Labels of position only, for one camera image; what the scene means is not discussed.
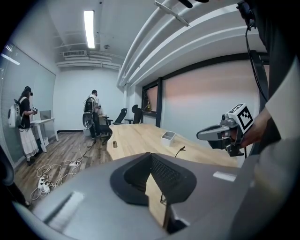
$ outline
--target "air conditioning vent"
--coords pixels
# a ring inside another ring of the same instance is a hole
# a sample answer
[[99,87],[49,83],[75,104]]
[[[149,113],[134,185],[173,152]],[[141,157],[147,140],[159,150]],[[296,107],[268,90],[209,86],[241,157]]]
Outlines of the air conditioning vent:
[[70,52],[64,52],[64,57],[85,57],[86,51],[70,51]]

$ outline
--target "white desk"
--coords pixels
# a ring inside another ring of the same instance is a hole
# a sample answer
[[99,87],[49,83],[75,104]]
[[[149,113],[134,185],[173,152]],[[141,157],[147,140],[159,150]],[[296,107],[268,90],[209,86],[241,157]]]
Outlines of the white desk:
[[[34,120],[34,121],[30,122],[31,124],[33,124],[33,126],[37,127],[38,136],[39,136],[39,139],[41,140],[41,147],[42,147],[43,152],[47,152],[47,150],[46,150],[46,146],[44,144],[44,139],[43,139],[43,136],[42,136],[40,125],[44,124],[46,122],[50,122],[50,121],[52,121],[53,125],[54,125],[54,119],[55,118],[50,118],[50,119],[45,119],[45,120]],[[58,139],[58,136],[57,136],[57,132],[55,131],[55,128],[54,128],[54,134],[55,134],[55,137],[56,137],[56,141],[58,141],[59,139]]]

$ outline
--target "black pants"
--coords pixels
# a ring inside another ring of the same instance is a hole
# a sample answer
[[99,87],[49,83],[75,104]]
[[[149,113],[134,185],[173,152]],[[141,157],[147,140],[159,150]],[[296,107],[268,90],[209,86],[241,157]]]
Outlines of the black pants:
[[94,124],[90,127],[90,135],[92,136],[92,138],[95,137],[95,130],[96,130],[96,135],[100,135],[101,133],[99,117],[96,112],[93,112],[93,121]]

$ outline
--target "shoe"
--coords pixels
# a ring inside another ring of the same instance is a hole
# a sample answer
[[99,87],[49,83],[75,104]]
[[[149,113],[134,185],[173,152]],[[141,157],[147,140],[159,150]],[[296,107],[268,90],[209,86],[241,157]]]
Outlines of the shoe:
[[32,164],[34,164],[35,160],[34,159],[30,159],[29,161],[27,161],[27,165],[31,166]]

